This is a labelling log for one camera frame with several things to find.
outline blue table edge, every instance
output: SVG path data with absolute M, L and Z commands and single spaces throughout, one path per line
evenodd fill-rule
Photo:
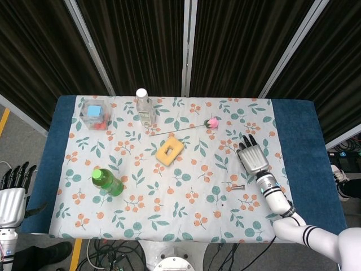
M 70 130 L 75 102 L 76 96 L 62 96 L 56 105 L 27 209 L 47 206 L 24 220 L 23 233 L 49 232 L 69 136 L 63 131 Z M 307 224 L 339 234 L 347 226 L 313 102 L 272 99 L 272 105 L 297 213 Z

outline clear plastic bottle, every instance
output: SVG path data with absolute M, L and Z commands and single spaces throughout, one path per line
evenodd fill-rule
M 91 177 L 97 188 L 106 190 L 111 196 L 118 196 L 123 192 L 123 183 L 105 168 L 93 170 Z
M 148 98 L 146 89 L 137 90 L 137 111 L 143 126 L 151 126 L 156 123 L 156 114 L 153 101 Z

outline white robotic arm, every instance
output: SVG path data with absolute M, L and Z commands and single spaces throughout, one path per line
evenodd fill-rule
M 237 154 L 249 174 L 257 176 L 257 185 L 273 213 L 283 217 L 273 223 L 278 238 L 296 242 L 325 255 L 342 266 L 342 271 L 361 270 L 361 228 L 346 229 L 339 236 L 306 225 L 293 204 L 283 194 L 275 177 L 268 172 L 268 161 L 252 135 L 240 143 Z
M 27 192 L 36 166 L 10 169 L 0 181 L 0 271 L 11 271 L 17 242 L 15 229 L 25 217 Z

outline yellow floor marking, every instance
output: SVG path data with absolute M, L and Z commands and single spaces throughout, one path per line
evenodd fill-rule
M 69 268 L 70 271 L 75 271 L 75 269 L 78 266 L 79 255 L 80 255 L 80 250 L 81 250 L 81 242 L 82 242 L 82 239 L 75 240 L 72 262 L 70 263 L 70 268 Z
M 0 136 L 2 134 L 2 131 L 5 127 L 5 123 L 7 121 L 7 118 L 9 117 L 10 110 L 8 108 L 5 108 L 4 114 L 2 115 L 1 121 L 0 121 Z

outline green plastic bottle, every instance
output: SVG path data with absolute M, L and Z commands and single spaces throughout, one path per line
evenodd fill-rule
M 123 192 L 123 183 L 105 168 L 95 169 L 91 177 L 96 187 L 106 190 L 111 196 L 118 196 Z

